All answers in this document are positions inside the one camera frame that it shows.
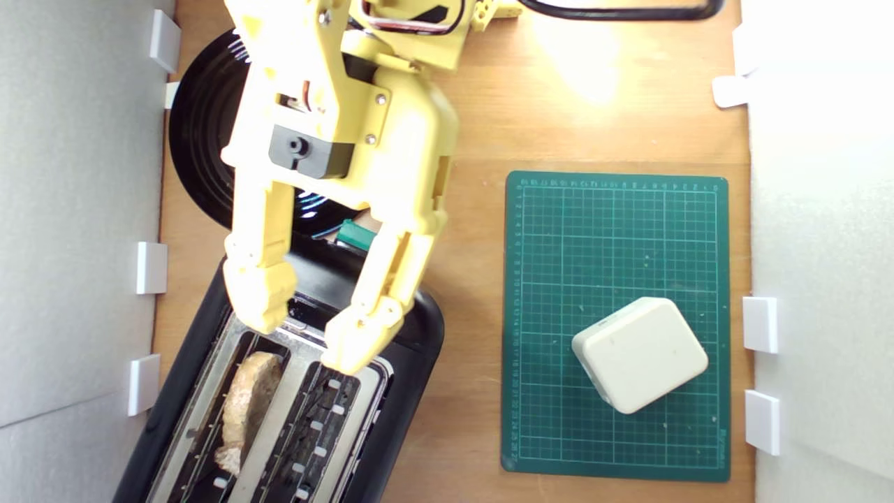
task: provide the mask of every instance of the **wooden surface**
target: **wooden surface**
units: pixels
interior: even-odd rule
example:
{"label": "wooden surface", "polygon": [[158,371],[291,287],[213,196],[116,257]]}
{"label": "wooden surface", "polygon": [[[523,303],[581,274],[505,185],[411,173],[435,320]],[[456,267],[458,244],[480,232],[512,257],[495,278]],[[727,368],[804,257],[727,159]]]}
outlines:
{"label": "wooden surface", "polygon": [[[231,26],[223,0],[179,0],[181,71]],[[750,290],[749,158],[744,110],[720,111],[711,79],[732,72],[738,1],[689,24],[595,24],[525,12],[472,34],[456,75],[438,79],[462,133],[447,196],[450,224],[425,286],[447,335],[384,501],[754,501],[744,441],[751,360],[741,345]],[[502,229],[514,169],[720,175],[730,181],[732,478],[724,484],[505,473],[499,465]],[[161,239],[169,245],[154,350],[166,375],[217,262],[225,231],[182,189],[165,145]]]}

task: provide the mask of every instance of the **white box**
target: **white box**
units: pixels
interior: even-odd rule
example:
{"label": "white box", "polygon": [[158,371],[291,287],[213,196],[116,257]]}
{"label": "white box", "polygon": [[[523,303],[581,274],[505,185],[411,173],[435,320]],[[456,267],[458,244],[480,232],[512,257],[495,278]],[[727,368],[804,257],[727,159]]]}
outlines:
{"label": "white box", "polygon": [[643,297],[571,342],[599,395],[634,413],[708,368],[708,355],[669,299]]}
{"label": "white box", "polygon": [[152,15],[152,36],[149,39],[149,57],[168,73],[177,72],[180,61],[180,27],[161,9]]}

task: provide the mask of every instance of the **white bracket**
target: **white bracket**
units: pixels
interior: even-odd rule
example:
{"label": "white bracket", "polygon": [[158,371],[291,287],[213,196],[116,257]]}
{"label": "white bracket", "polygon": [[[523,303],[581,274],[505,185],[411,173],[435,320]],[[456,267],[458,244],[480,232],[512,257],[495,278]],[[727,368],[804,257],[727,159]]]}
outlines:
{"label": "white bracket", "polygon": [[742,332],[745,348],[776,354],[780,350],[776,299],[771,297],[742,298]]}
{"label": "white bracket", "polygon": [[736,74],[722,75],[712,82],[714,103],[720,108],[745,105],[750,99],[748,75],[757,70],[763,59],[763,44],[757,30],[744,22],[738,25],[732,31],[732,52]]}
{"label": "white bracket", "polygon": [[780,400],[758,393],[745,392],[745,442],[763,452],[780,454]]}
{"label": "white bracket", "polygon": [[127,415],[137,415],[155,404],[158,399],[160,376],[161,355],[150,354],[138,360],[131,360]]}
{"label": "white bracket", "polygon": [[180,88],[180,81],[168,82],[164,88],[164,109],[170,110],[173,107],[173,98],[177,96],[177,89]]}
{"label": "white bracket", "polygon": [[167,244],[137,244],[137,294],[167,291]]}
{"label": "white bracket", "polygon": [[155,9],[152,17],[152,38],[149,40],[149,57],[168,73],[177,72],[180,61],[180,27],[161,9]]}

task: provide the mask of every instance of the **green cutting mat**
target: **green cutting mat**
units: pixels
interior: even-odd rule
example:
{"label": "green cutting mat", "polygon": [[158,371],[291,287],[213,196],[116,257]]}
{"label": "green cutting mat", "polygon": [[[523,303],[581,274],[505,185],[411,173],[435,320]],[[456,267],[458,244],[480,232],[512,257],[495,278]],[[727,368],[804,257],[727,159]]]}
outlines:
{"label": "green cutting mat", "polygon": [[[725,482],[730,265],[722,178],[513,172],[507,180],[502,465]],[[571,338],[643,296],[673,300],[707,371],[631,415],[602,401]]]}

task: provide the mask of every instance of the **bread slice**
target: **bread slice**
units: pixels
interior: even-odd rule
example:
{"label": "bread slice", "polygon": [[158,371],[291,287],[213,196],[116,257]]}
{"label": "bread slice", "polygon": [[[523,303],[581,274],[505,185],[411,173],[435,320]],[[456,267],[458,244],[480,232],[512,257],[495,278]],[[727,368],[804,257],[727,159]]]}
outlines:
{"label": "bread slice", "polygon": [[223,445],[215,451],[221,469],[239,476],[283,371],[280,356],[256,351],[242,361],[223,402]]}

